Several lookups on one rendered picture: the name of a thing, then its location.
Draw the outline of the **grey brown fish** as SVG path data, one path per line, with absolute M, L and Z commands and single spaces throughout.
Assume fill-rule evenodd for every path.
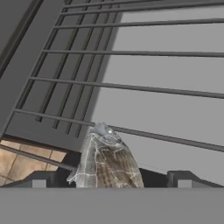
M 77 188 L 144 188 L 129 146 L 105 122 L 89 128 L 80 162 L 66 181 Z

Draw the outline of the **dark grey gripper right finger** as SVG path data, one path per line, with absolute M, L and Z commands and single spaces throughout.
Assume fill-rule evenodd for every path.
M 218 187 L 224 188 L 224 185 L 218 185 L 204 180 L 193 174 L 191 171 L 168 171 L 167 186 L 176 188 L 205 188 Z

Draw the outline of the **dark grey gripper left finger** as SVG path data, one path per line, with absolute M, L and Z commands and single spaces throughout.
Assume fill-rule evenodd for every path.
M 54 171 L 34 171 L 26 178 L 3 185 L 16 188 L 50 188 L 53 187 Z

